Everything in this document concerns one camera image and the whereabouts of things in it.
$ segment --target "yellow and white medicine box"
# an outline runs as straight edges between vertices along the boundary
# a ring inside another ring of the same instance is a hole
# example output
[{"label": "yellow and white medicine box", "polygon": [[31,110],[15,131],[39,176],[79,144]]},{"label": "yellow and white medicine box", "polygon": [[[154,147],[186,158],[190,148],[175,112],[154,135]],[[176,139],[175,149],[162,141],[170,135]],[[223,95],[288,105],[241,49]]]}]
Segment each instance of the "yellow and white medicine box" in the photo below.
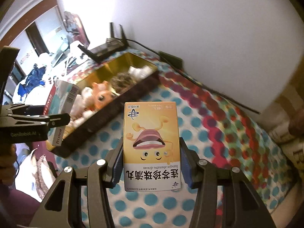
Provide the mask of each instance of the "yellow and white medicine box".
[{"label": "yellow and white medicine box", "polygon": [[125,190],[180,189],[176,103],[125,103],[123,131]]}]

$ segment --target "polka dot tablecloth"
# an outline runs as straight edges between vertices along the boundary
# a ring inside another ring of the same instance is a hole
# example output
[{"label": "polka dot tablecloth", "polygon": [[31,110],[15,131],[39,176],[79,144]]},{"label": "polka dot tablecloth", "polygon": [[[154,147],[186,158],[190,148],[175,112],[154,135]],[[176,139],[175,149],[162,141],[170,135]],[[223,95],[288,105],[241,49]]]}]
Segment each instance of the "polka dot tablecloth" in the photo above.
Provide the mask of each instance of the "polka dot tablecloth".
[{"label": "polka dot tablecloth", "polygon": [[[176,102],[179,133],[187,146],[195,150],[200,158],[218,167],[241,168],[272,212],[283,201],[292,179],[285,156],[268,134],[239,108],[194,85],[175,73],[169,65],[140,51],[127,51],[151,61],[161,71],[161,85],[141,101]],[[123,53],[118,52],[110,59]],[[58,169],[86,167],[104,158],[109,150],[117,147],[123,134],[123,123],[123,114],[120,114],[69,158],[56,157]],[[181,187],[177,191],[125,192],[124,176],[121,176],[119,184],[108,190],[116,227],[188,227],[197,190],[188,188],[183,178]],[[86,191],[83,187],[82,219],[89,227]],[[218,187],[217,199],[215,222],[216,227],[221,227],[221,187]]]}]

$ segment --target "barcode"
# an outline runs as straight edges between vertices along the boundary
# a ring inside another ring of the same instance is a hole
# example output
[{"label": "barcode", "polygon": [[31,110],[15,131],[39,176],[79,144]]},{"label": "barcode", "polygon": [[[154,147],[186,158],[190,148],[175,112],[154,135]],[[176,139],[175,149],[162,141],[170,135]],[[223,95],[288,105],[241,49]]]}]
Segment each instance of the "barcode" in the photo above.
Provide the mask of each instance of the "barcode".
[{"label": "barcode", "polygon": [[72,86],[71,91],[68,97],[66,98],[67,102],[74,103],[77,93],[78,93],[78,88],[76,86]]}]

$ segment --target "orange plush toy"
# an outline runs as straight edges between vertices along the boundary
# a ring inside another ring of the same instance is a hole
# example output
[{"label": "orange plush toy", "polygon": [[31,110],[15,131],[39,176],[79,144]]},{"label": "orange plush toy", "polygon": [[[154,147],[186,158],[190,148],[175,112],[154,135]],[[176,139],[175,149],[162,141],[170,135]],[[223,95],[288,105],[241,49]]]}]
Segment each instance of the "orange plush toy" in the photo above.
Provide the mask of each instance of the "orange plush toy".
[{"label": "orange plush toy", "polygon": [[100,84],[97,84],[96,82],[92,83],[95,108],[98,110],[102,109],[113,100],[112,93],[108,90],[108,86],[109,83],[107,81]]}]

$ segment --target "person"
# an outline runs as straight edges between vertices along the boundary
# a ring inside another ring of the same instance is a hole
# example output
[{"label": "person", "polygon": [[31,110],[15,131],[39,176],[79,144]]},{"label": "person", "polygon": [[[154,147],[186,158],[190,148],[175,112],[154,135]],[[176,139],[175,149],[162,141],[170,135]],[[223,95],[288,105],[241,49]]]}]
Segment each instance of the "person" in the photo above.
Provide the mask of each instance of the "person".
[{"label": "person", "polygon": [[[0,149],[5,147],[7,145],[0,143]],[[19,190],[8,188],[15,180],[16,170],[13,164],[16,160],[15,144],[10,146],[9,153],[0,154],[0,202],[16,224],[29,226],[40,203]]]}]

